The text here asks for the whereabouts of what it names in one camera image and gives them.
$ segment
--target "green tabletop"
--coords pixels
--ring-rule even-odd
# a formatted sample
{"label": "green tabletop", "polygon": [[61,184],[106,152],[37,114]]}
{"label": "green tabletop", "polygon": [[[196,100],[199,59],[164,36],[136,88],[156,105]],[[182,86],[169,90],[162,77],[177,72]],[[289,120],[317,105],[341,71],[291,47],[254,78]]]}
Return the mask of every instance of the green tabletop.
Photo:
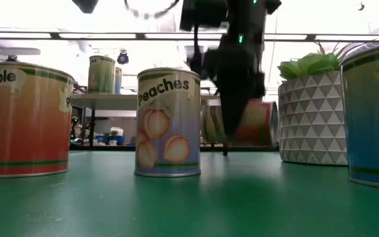
{"label": "green tabletop", "polygon": [[78,152],[68,173],[0,179],[0,236],[379,237],[379,188],[345,167],[202,153],[201,176],[133,171],[133,152]]}

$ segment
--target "background can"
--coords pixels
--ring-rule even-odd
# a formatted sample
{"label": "background can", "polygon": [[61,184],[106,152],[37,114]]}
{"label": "background can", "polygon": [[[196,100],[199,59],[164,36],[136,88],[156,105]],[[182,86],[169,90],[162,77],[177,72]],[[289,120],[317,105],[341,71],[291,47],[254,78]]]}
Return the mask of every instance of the background can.
{"label": "background can", "polygon": [[138,74],[135,174],[200,173],[199,75],[173,68]]}
{"label": "background can", "polygon": [[122,83],[122,69],[116,67],[115,68],[115,94],[121,94],[121,83]]}
{"label": "background can", "polygon": [[379,46],[341,64],[349,179],[379,187]]}
{"label": "background can", "polygon": [[201,132],[206,142],[246,142],[270,147],[277,143],[278,111],[276,102],[251,99],[232,139],[229,139],[224,133],[220,105],[204,105],[201,112],[201,123]]}
{"label": "background can", "polygon": [[68,170],[74,80],[28,63],[0,63],[0,177]]}
{"label": "background can", "polygon": [[114,94],[115,60],[105,56],[91,56],[88,93]]}

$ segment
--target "security camera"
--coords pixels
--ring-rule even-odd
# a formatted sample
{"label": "security camera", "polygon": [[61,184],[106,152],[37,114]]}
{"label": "security camera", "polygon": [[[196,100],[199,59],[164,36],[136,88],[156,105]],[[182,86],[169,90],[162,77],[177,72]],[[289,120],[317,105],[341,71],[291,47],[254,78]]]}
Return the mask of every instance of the security camera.
{"label": "security camera", "polygon": [[126,51],[121,51],[119,53],[118,59],[116,60],[120,65],[127,64],[130,60],[128,59],[128,54]]}

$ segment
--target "robotic arm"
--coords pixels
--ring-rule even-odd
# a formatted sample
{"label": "robotic arm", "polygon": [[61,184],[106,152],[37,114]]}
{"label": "robotic arm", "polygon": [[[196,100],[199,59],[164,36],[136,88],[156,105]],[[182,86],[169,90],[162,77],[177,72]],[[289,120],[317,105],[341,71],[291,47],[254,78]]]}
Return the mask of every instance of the robotic arm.
{"label": "robotic arm", "polygon": [[[265,20],[280,5],[279,0],[184,0],[180,28],[195,29],[190,66],[201,79],[212,79],[220,92],[224,131],[229,137],[238,127],[248,101],[265,95],[261,71]],[[198,27],[218,28],[225,21],[229,28],[218,49],[207,51],[202,59]]]}

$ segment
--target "white geometric planter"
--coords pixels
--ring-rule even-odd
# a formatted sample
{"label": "white geometric planter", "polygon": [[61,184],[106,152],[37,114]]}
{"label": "white geometric planter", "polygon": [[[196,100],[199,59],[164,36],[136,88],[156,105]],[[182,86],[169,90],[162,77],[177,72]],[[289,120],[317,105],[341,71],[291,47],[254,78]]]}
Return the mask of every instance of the white geometric planter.
{"label": "white geometric planter", "polygon": [[280,158],[347,165],[340,72],[286,81],[278,94]]}

